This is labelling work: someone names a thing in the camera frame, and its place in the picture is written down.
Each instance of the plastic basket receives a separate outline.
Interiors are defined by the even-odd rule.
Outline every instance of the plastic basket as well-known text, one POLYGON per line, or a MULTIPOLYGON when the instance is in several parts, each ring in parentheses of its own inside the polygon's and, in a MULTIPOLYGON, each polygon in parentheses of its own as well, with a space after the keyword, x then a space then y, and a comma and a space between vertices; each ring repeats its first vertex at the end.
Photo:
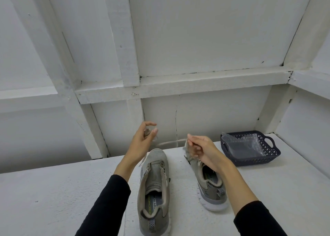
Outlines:
POLYGON ((221 135, 220 138, 221 148, 224 154, 227 156, 227 158, 229 158, 234 163, 235 166, 250 166, 250 165, 265 164, 271 162, 273 159, 281 155, 281 151, 275 146, 274 140, 271 137, 265 136, 263 133, 259 131, 254 130, 254 131, 228 133, 228 134, 238 139, 248 134, 257 134, 259 143, 262 147, 262 150, 265 153, 265 156, 237 159, 229 152, 228 145, 226 144, 226 142, 223 141, 221 135), (268 145, 265 139, 269 139, 273 143, 273 147, 268 145))

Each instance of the shoe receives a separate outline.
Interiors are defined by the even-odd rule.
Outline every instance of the shoe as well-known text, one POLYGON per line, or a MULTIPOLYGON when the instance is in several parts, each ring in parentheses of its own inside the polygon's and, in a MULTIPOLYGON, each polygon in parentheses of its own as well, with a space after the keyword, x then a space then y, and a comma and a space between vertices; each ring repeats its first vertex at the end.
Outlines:
POLYGON ((170 233, 168 175, 166 154, 163 150, 153 149, 142 165, 138 194, 140 231, 144 236, 167 236, 170 233))
POLYGON ((202 206, 212 212, 225 210, 228 207, 227 194, 220 175, 199 159, 190 156, 187 141, 184 150, 184 157, 191 165, 198 181, 197 195, 202 206))

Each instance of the right hand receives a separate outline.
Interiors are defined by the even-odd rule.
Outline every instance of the right hand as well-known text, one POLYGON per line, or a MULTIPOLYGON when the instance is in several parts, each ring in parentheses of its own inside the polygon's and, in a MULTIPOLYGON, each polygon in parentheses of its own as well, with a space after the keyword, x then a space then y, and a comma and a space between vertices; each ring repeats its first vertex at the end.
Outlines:
POLYGON ((218 166, 226 156, 218 150, 209 137, 188 134, 187 143, 188 152, 193 158, 198 158, 213 171, 219 172, 218 166))

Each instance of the shoe tongue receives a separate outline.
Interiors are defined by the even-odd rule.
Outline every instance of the shoe tongue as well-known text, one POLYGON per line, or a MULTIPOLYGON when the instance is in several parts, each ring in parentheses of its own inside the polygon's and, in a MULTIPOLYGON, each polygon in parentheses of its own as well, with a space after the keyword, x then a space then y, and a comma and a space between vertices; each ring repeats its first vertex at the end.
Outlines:
POLYGON ((162 176, 160 174, 160 162, 150 164, 150 171, 146 180, 146 194, 151 191, 162 191, 162 176))

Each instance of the clear plastic bag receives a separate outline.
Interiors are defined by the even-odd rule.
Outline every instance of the clear plastic bag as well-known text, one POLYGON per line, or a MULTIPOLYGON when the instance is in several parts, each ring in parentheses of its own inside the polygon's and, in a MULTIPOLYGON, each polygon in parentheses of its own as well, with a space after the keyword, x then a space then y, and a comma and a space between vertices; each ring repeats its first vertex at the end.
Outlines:
POLYGON ((236 159, 265 156, 257 134, 248 134, 238 139, 227 133, 222 133, 222 139, 228 146, 228 151, 236 159))

